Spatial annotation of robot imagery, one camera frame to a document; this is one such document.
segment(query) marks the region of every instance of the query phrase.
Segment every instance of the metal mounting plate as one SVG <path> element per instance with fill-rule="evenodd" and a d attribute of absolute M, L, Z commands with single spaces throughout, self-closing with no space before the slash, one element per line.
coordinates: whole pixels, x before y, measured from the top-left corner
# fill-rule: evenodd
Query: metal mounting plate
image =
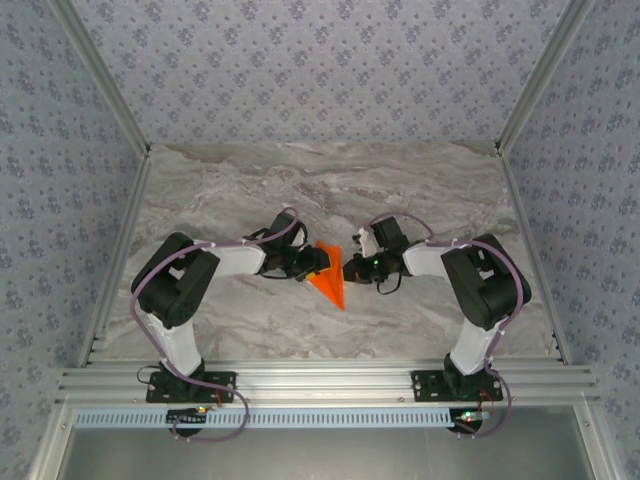
<path fill-rule="evenodd" d="M 202 381 L 236 388 L 235 372 L 203 372 Z M 223 390 L 200 388 L 195 395 L 189 395 L 180 388 L 184 382 L 176 382 L 176 377 L 164 372 L 154 372 L 149 378 L 147 403 L 232 403 L 233 394 Z"/>
<path fill-rule="evenodd" d="M 444 380 L 443 370 L 419 370 L 411 372 L 413 398 L 416 402 L 480 402 L 487 399 L 481 395 L 481 390 L 491 395 L 491 399 L 498 402 L 503 399 L 502 386 L 495 377 L 487 375 L 478 377 L 477 388 L 471 393 L 460 398 L 455 396 Z"/>

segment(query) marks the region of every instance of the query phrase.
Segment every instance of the black mounting bracket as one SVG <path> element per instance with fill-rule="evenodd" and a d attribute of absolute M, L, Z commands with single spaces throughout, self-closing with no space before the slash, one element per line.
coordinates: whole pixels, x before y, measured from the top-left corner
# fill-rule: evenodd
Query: black mounting bracket
<path fill-rule="evenodd" d="M 204 365 L 202 370 L 197 370 L 191 375 L 197 380 L 226 385 L 236 388 L 236 372 L 206 372 Z M 231 403 L 233 394 L 223 390 L 199 387 L 176 377 L 171 372 L 162 368 L 154 372 L 149 378 L 147 386 L 147 403 Z"/>
<path fill-rule="evenodd" d="M 445 378 L 444 370 L 419 370 L 411 372 L 411 388 L 416 402 L 480 402 L 487 401 L 481 392 L 487 392 L 498 402 L 504 397 L 502 385 L 493 375 L 484 370 L 466 375 L 465 388 L 454 392 Z"/>

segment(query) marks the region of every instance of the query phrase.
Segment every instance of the cable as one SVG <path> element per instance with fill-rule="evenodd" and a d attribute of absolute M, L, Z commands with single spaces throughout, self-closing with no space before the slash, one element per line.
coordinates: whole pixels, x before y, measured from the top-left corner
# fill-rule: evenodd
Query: cable
<path fill-rule="evenodd" d="M 400 285 L 402 284 L 402 275 L 398 274 L 398 283 L 396 283 L 396 286 L 393 290 L 389 290 L 388 292 L 381 292 L 380 291 L 380 284 L 382 282 L 376 282 L 376 290 L 378 290 L 378 293 L 380 295 L 391 295 L 392 293 L 395 293 L 398 291 L 398 289 L 400 288 Z"/>
<path fill-rule="evenodd" d="M 144 383 L 145 385 L 149 385 L 149 382 L 145 382 L 144 380 L 142 380 L 142 379 L 140 378 L 140 372 L 141 372 L 142 370 L 144 370 L 145 368 L 155 368 L 156 370 L 160 370 L 160 367 L 159 367 L 159 366 L 157 366 L 157 365 L 145 365 L 144 367 L 140 367 L 140 368 L 138 369 L 138 371 L 136 372 L 136 378 L 138 379 L 138 381 L 139 381 L 140 383 Z"/>
<path fill-rule="evenodd" d="M 412 215 L 411 213 L 407 213 L 407 212 L 400 212 L 400 211 L 393 211 L 393 212 L 385 212 L 385 213 L 381 213 L 380 215 L 378 215 L 377 217 L 373 217 L 373 220 L 371 220 L 368 224 L 367 227 L 371 227 L 371 225 L 373 225 L 374 223 L 376 223 L 379 220 L 382 220 L 384 218 L 389 218 L 389 217 L 407 217 L 410 218 L 412 220 L 415 220 L 416 222 L 418 222 L 420 225 L 422 225 L 425 230 L 427 232 L 429 232 L 429 236 L 427 237 L 427 239 L 431 239 L 434 236 L 433 230 L 431 230 L 431 227 L 429 225 L 427 225 L 427 222 L 425 222 L 424 220 L 422 220 L 420 217 L 416 217 L 415 215 Z"/>
<path fill-rule="evenodd" d="M 284 208 L 280 213 L 285 212 L 285 211 L 292 211 L 293 214 L 294 214 L 294 219 L 283 230 L 281 230 L 280 232 L 278 232 L 278 233 L 276 233 L 274 235 L 270 235 L 269 237 L 261 238 L 259 240 L 247 241 L 246 239 L 243 239 L 243 240 L 237 241 L 237 242 L 224 242 L 224 243 L 216 243 L 216 244 L 209 243 L 209 242 L 198 243 L 198 244 L 191 245 L 189 247 L 183 248 L 182 250 L 179 250 L 179 251 L 169 255 L 167 258 L 165 258 L 163 261 L 161 261 L 158 265 L 156 265 L 153 269 L 151 269 L 151 271 L 138 284 L 138 287 L 135 289 L 135 291 L 133 292 L 133 295 L 131 296 L 131 301 L 129 302 L 129 312 L 131 313 L 131 316 L 133 317 L 135 322 L 138 324 L 138 326 L 140 327 L 142 332 L 145 334 L 145 336 L 149 339 L 151 344 L 154 346 L 156 351 L 160 354 L 160 358 L 162 359 L 162 361 L 164 362 L 165 366 L 167 367 L 167 370 L 169 370 L 173 375 L 175 375 L 176 377 L 180 378 L 181 380 L 184 380 L 187 383 L 191 383 L 193 385 L 198 385 L 200 387 L 211 388 L 211 389 L 214 389 L 216 391 L 217 390 L 222 390 L 224 392 L 231 393 L 232 395 L 235 395 L 242 402 L 242 405 L 244 406 L 244 412 L 245 413 L 244 413 L 244 418 L 242 420 L 242 423 L 240 424 L 240 426 L 238 428 L 236 428 L 233 432 L 229 433 L 228 435 L 224 435 L 224 436 L 218 437 L 218 438 L 183 437 L 183 436 L 177 434 L 177 432 L 175 431 L 175 428 L 174 428 L 173 429 L 173 433 L 174 433 L 174 436 L 175 436 L 176 440 L 182 440 L 182 441 L 185 441 L 185 442 L 195 442 L 195 443 L 219 443 L 219 442 L 224 442 L 226 440 L 231 440 L 232 438 L 237 437 L 238 435 L 240 435 L 244 431 L 245 427 L 247 426 L 247 422 L 249 421 L 249 415 L 250 415 L 249 403 L 247 402 L 247 399 L 244 398 L 244 396 L 239 391 L 237 391 L 235 388 L 231 388 L 231 387 L 228 387 L 226 385 L 218 385 L 216 383 L 203 382 L 203 381 L 197 380 L 195 378 L 190 378 L 190 377 L 184 375 L 182 372 L 180 372 L 180 370 L 178 370 L 176 368 L 176 366 L 171 362 L 171 360 L 169 360 L 169 358 L 167 357 L 166 352 L 162 348 L 162 345 L 160 345 L 160 343 L 156 339 L 155 335 L 151 332 L 151 330 L 145 325 L 145 323 L 142 321 L 142 319 L 138 316 L 138 312 L 136 311 L 136 304 L 138 303 L 138 297 L 140 297 L 140 293 L 142 292 L 142 290 L 144 290 L 144 288 L 147 286 L 147 284 L 151 281 L 151 279 L 153 277 L 155 277 L 162 269 L 164 269 L 171 262 L 177 260 L 178 258 L 182 257 L 183 255 L 186 255 L 187 253 L 191 253 L 191 252 L 194 252 L 196 250 L 200 250 L 200 249 L 204 249 L 204 248 L 210 248 L 212 246 L 215 246 L 215 247 L 235 247 L 235 246 L 242 246 L 242 245 L 259 245 L 261 243 L 270 242 L 271 240 L 275 240 L 276 238 L 279 238 L 279 237 L 285 235 L 287 232 L 289 232 L 295 226 L 295 224 L 298 222 L 298 218 L 299 218 L 298 211 L 295 208 L 287 207 L 287 208 Z"/>

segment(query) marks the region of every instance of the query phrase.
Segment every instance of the patterned wallpaper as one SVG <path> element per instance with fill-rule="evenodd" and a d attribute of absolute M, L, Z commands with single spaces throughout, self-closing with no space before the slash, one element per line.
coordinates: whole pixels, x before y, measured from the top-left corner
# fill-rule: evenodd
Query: patterned wallpaper
<path fill-rule="evenodd" d="M 640 4 L 596 2 L 509 154 L 577 362 L 640 478 Z"/>
<path fill-rule="evenodd" d="M 151 143 L 493 140 L 566 0 L 74 0 Z"/>
<path fill-rule="evenodd" d="M 74 365 L 137 165 L 46 0 L 0 9 L 0 478 Z"/>

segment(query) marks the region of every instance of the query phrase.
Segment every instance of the orange triangular object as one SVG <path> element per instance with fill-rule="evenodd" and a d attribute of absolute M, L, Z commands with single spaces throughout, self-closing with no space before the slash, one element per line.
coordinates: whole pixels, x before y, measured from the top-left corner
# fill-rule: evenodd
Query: orange triangular object
<path fill-rule="evenodd" d="M 316 247 L 329 254 L 330 267 L 309 277 L 309 281 L 325 296 L 335 303 L 340 310 L 344 310 L 344 280 L 342 278 L 342 259 L 340 246 L 316 243 Z"/>

